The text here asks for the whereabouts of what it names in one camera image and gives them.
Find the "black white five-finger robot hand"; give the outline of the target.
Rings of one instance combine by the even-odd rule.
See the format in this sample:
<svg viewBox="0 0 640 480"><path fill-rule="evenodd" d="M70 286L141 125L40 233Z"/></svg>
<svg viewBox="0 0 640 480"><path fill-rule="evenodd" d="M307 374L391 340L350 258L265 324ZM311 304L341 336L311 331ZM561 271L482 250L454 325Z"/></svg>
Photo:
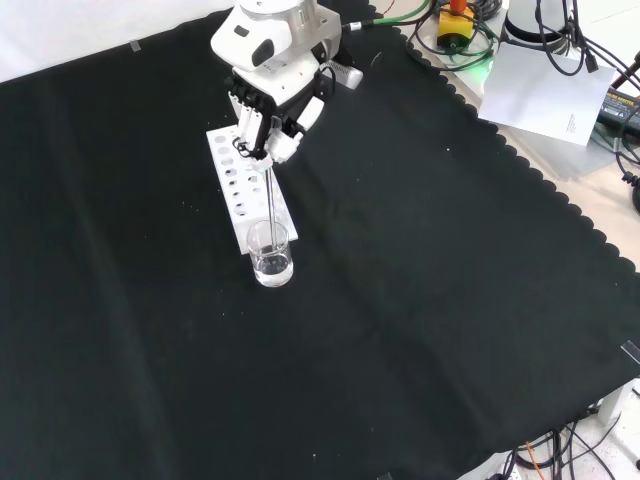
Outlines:
<svg viewBox="0 0 640 480"><path fill-rule="evenodd" d="M263 173L287 162L335 93L336 73L311 53L280 68L252 72L237 67L227 79L237 117L232 145Z"/></svg>

